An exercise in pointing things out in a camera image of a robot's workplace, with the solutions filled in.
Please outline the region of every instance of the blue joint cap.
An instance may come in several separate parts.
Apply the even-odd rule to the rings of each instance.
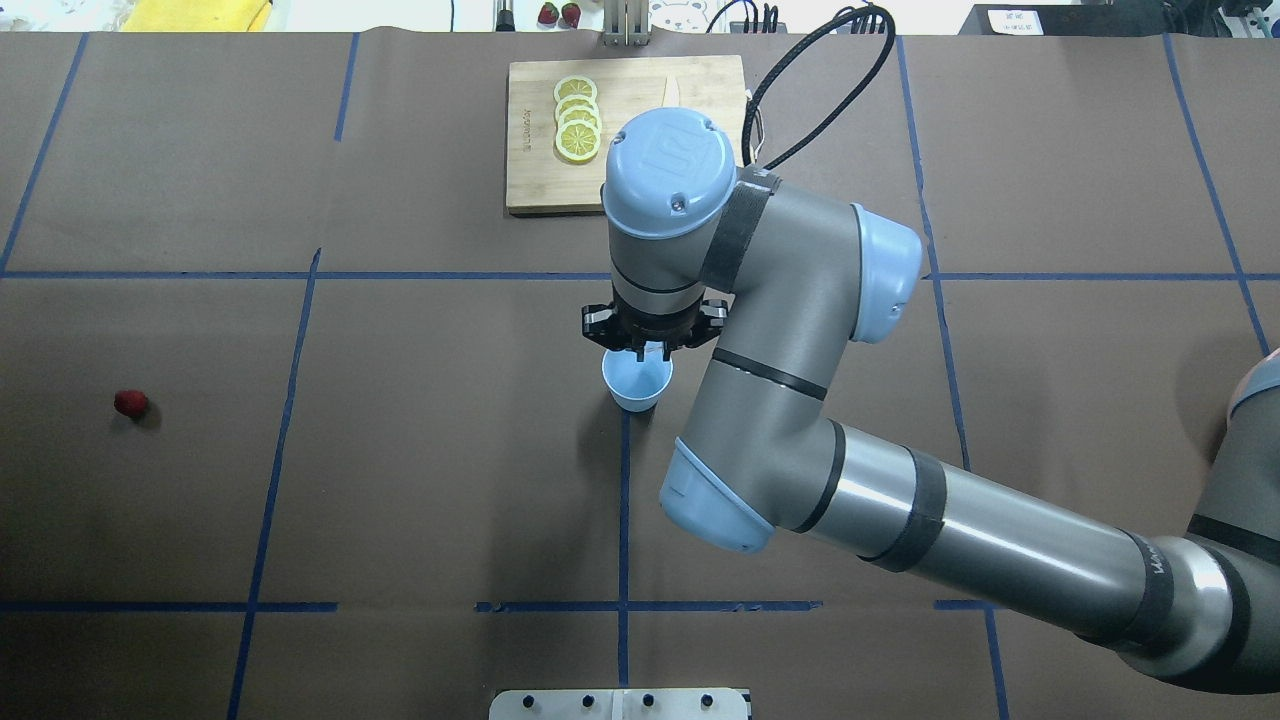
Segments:
[[[1245,400],[1277,387],[1280,387],[1280,350],[1268,355],[1266,360],[1254,365],[1248,375],[1244,375],[1231,397],[1231,407],[1226,411],[1226,418],[1230,419],[1231,415],[1235,415],[1235,409]]]
[[[631,118],[613,137],[600,200],[622,232],[669,240],[714,218],[736,182],[724,131],[689,108],[657,108]]]
[[[716,477],[680,438],[676,438],[676,452],[658,498],[673,523],[717,547],[759,552],[773,537],[773,525]]]
[[[893,332],[920,275],[920,236],[861,205],[854,204],[861,233],[863,277],[858,296],[858,324],[849,340],[879,342]]]

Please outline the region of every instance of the cutting board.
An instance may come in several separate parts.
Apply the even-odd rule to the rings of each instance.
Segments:
[[[556,152],[552,92],[564,76],[586,76],[599,91],[603,145],[581,165]],[[712,118],[728,133],[733,156],[740,158],[745,87],[737,55],[512,63],[507,83],[507,211],[599,213],[609,141],[627,120],[660,108],[664,100]]]

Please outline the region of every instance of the black wire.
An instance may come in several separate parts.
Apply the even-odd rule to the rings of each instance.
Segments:
[[[745,18],[742,20],[742,32],[750,32],[749,28],[750,28],[750,26],[751,26],[753,22],[756,26],[759,26],[759,22],[760,22],[760,9],[755,6],[755,1],[754,0],[730,0],[728,3],[724,4],[723,8],[721,8],[719,10],[716,10],[716,14],[712,15],[712,22],[707,23],[707,32],[710,32],[712,28],[716,27],[716,20],[718,20],[721,18],[721,15],[724,14],[724,10],[728,10],[733,5],[737,5],[739,3],[745,3],[746,5],[751,6],[751,15],[749,18]]]
[[[777,168],[783,161],[786,161],[787,158],[799,152],[801,149],[804,149],[805,145],[809,145],[809,142],[812,142],[813,138],[822,135],[822,131],[827,129],[827,126],[836,122],[836,118],[838,118],[840,114],[845,111],[845,108],[847,108],[854,100],[856,100],[858,96],[861,95],[863,90],[865,90],[867,86],[870,85],[873,79],[876,79],[876,76],[879,74],[881,68],[884,65],[884,60],[888,59],[890,50],[893,49],[893,38],[897,36],[896,28],[893,26],[893,15],[890,15],[888,10],[879,8],[877,5],[868,5],[867,8],[850,9],[849,12],[841,10],[829,22],[827,22],[818,29],[800,38],[800,42],[796,42],[795,47],[787,50],[787,54],[783,55],[782,59],[778,60],[777,64],[774,64],[773,68],[769,69],[769,72],[764,76],[764,79],[762,79],[760,85],[755,88],[755,92],[751,94],[751,99],[746,102],[746,118],[742,122],[744,165],[751,164],[753,160],[750,156],[751,126],[755,124],[755,114],[760,109],[760,101],[764,100],[764,94],[765,91],[769,90],[769,86],[773,85],[773,81],[778,79],[778,76],[782,74],[782,70],[787,69],[787,65],[795,61],[795,59],[799,58],[801,53],[804,53],[810,45],[817,42],[820,37],[836,29],[837,27],[854,20],[855,18],[865,18],[865,17],[881,18],[884,23],[883,24],[884,46],[881,47],[879,55],[876,58],[876,63],[872,64],[872,69],[867,70],[867,74],[863,76],[863,79],[858,83],[858,86],[854,87],[852,92],[846,95],[845,99],[840,101],[840,105],[836,105],[836,109],[832,110],[831,114],[827,115],[820,123],[818,123],[818,127],[813,128],[813,131],[809,135],[800,138],[800,142],[796,142],[795,145],[788,147],[785,152],[771,160],[767,165],[764,165],[764,169],[772,170],[773,168]]]

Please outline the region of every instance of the yellow towel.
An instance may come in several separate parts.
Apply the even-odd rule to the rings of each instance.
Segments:
[[[260,31],[271,13],[268,0],[138,0],[125,32]]]

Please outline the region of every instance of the cup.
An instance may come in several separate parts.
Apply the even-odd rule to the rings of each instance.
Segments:
[[[658,402],[658,396],[671,383],[675,366],[662,359],[662,343],[646,342],[644,361],[634,350],[609,350],[600,361],[604,384],[618,406],[630,413],[644,413]]]

